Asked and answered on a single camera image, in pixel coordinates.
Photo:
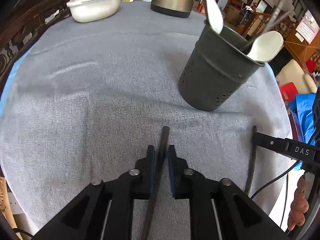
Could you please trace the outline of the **right hand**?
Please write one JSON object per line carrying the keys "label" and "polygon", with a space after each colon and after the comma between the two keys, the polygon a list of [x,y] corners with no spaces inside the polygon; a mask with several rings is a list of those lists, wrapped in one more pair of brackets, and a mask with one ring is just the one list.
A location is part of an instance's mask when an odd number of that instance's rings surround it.
{"label": "right hand", "polygon": [[287,220],[287,228],[292,231],[295,226],[302,226],[305,223],[304,214],[309,209],[308,201],[304,196],[306,190],[306,181],[304,176],[301,176],[297,183],[297,188],[294,192],[294,199],[290,206],[290,213]]}

